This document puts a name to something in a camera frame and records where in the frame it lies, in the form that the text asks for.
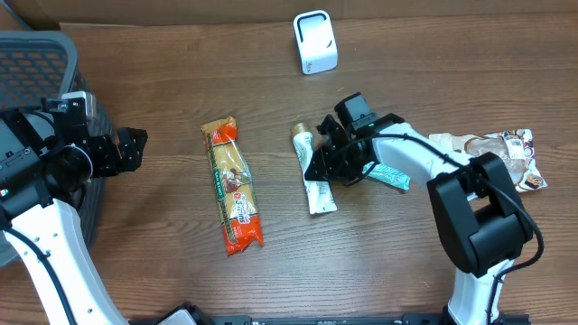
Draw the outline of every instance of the wooden table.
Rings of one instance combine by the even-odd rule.
[[[84,77],[119,126],[148,130],[138,172],[110,179],[94,263],[127,318],[183,301],[212,315],[437,312],[454,266],[425,190],[333,186],[312,218],[290,139],[360,91],[424,135],[531,128],[549,187],[522,196],[545,235],[508,276],[507,313],[576,323],[578,14],[335,22],[336,70],[305,77],[290,23],[73,31]],[[255,176],[266,244],[227,257],[200,125],[233,115]],[[523,258],[534,254],[528,244]],[[0,322],[46,318],[21,264],[0,272]]]

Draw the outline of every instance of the teal package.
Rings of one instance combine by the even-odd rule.
[[[363,167],[363,172],[366,172],[373,163],[370,162]],[[378,163],[368,175],[376,180],[383,181],[385,184],[395,186],[401,190],[409,190],[409,176],[398,171],[395,168],[386,166],[383,163]]]

